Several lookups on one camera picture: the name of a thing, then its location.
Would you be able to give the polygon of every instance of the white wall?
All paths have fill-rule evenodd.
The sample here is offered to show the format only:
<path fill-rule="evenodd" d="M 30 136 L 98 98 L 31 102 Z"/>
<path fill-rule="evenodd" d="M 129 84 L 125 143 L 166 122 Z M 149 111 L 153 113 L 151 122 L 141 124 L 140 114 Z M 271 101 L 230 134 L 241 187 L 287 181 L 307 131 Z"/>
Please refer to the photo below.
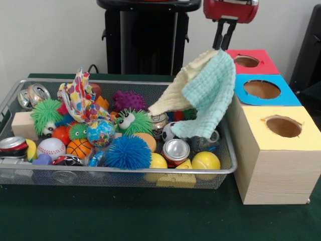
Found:
<path fill-rule="evenodd" d="M 264 48 L 287 80 L 318 0 L 261 0 L 256 19 L 238 25 L 230 48 Z M 1 0 L 0 99 L 29 73 L 74 73 L 95 63 L 107 71 L 104 10 L 95 0 Z M 216 24 L 190 13 L 184 64 L 211 48 Z"/>

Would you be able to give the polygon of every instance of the round hole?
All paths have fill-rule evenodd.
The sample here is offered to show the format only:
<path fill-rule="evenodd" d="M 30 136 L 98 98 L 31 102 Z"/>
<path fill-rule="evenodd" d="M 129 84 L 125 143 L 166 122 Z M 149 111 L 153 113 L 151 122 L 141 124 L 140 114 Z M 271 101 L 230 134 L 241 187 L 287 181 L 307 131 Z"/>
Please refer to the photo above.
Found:
<path fill-rule="evenodd" d="M 282 137 L 293 138 L 301 134 L 299 123 L 285 116 L 273 116 L 266 120 L 267 127 Z"/>
<path fill-rule="evenodd" d="M 265 80 L 250 80 L 244 84 L 245 91 L 261 99 L 274 99 L 281 94 L 281 90 L 273 83 Z"/>
<path fill-rule="evenodd" d="M 234 63 L 247 68 L 257 67 L 260 63 L 256 58 L 246 55 L 238 55 L 234 58 Z"/>

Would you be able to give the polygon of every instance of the green table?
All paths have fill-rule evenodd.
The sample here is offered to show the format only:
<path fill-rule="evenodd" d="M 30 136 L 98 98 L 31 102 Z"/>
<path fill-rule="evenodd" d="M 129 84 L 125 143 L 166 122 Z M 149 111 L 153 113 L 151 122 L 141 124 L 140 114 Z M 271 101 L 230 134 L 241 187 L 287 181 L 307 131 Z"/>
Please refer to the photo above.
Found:
<path fill-rule="evenodd" d="M 150 77 L 91 75 L 128 78 Z M 218 190 L 2 185 L 0 217 L 3 241 L 321 240 L 321 182 L 311 204 L 278 206 L 244 206 L 233 175 Z"/>

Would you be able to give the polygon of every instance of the soccer ball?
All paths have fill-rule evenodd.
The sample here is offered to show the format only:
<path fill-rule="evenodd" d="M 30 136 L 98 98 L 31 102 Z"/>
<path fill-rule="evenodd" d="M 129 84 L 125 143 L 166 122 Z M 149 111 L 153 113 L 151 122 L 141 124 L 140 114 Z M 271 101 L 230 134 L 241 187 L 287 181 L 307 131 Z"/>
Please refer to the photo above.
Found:
<path fill-rule="evenodd" d="M 162 139 L 164 142 L 170 141 L 172 139 L 179 139 L 179 137 L 175 136 L 175 134 L 172 132 L 172 126 L 175 125 L 176 122 L 170 122 L 168 123 L 162 133 Z"/>

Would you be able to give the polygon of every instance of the purple spiky ball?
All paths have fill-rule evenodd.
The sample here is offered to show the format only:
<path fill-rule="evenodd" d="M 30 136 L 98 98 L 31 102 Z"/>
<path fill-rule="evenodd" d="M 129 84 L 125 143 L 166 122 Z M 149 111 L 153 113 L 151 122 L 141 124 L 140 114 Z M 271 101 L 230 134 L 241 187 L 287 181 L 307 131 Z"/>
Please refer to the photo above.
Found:
<path fill-rule="evenodd" d="M 114 101 L 114 110 L 116 112 L 121 112 L 125 109 L 130 109 L 131 111 L 147 110 L 144 98 L 132 91 L 122 93 L 118 90 L 112 100 Z"/>

